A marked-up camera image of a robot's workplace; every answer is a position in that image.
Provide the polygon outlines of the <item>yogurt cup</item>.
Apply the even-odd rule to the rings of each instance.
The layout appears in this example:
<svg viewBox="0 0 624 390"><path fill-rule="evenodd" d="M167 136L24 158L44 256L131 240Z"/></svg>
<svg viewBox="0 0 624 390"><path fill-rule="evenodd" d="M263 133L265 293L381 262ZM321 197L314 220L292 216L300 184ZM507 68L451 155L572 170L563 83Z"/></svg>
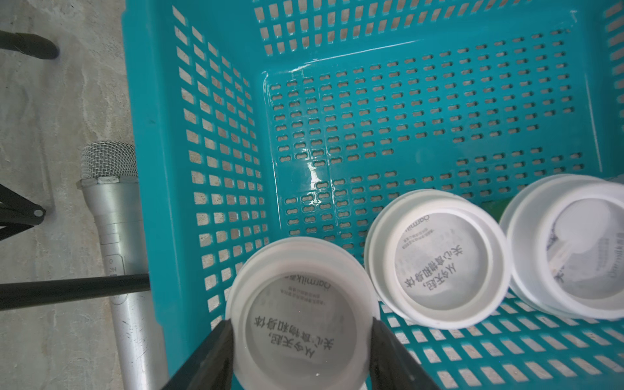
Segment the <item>yogurt cup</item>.
<svg viewBox="0 0 624 390"><path fill-rule="evenodd" d="M237 274L226 306L244 389L363 389L380 307L359 261L311 237L278 240Z"/></svg>
<svg viewBox="0 0 624 390"><path fill-rule="evenodd" d="M363 256L383 304L412 323L444 330L486 320L504 300L513 271L498 222L466 199L433 189L383 208Z"/></svg>
<svg viewBox="0 0 624 390"><path fill-rule="evenodd" d="M552 175L484 208L510 243L517 297L551 315L623 317L621 183Z"/></svg>

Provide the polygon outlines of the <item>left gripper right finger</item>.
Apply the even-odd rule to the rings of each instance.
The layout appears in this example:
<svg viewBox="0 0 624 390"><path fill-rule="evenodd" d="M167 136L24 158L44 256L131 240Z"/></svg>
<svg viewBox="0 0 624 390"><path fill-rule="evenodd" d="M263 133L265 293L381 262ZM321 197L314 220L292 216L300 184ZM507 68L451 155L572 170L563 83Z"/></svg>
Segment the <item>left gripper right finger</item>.
<svg viewBox="0 0 624 390"><path fill-rule="evenodd" d="M376 318L372 322L370 345L369 372L372 389L440 388L390 329Z"/></svg>

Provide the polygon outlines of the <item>teal plastic basket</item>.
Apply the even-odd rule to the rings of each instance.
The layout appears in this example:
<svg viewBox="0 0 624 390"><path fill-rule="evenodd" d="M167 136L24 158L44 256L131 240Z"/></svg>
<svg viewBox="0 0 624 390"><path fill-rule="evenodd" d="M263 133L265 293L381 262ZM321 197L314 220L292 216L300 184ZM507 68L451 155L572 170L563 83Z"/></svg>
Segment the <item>teal plastic basket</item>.
<svg viewBox="0 0 624 390"><path fill-rule="evenodd" d="M411 190L623 174L620 1L129 1L122 29L171 374L268 243L362 259Z"/></svg>

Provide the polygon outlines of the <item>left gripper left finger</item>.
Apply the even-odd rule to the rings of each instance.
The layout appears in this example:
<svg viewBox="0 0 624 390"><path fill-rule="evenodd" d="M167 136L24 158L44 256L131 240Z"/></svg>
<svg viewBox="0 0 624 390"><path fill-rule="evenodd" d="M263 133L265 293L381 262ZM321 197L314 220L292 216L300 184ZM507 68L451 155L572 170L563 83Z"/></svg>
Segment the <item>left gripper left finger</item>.
<svg viewBox="0 0 624 390"><path fill-rule="evenodd" d="M162 390L229 390L232 388L233 365L234 331L232 322L224 320L211 331Z"/></svg>

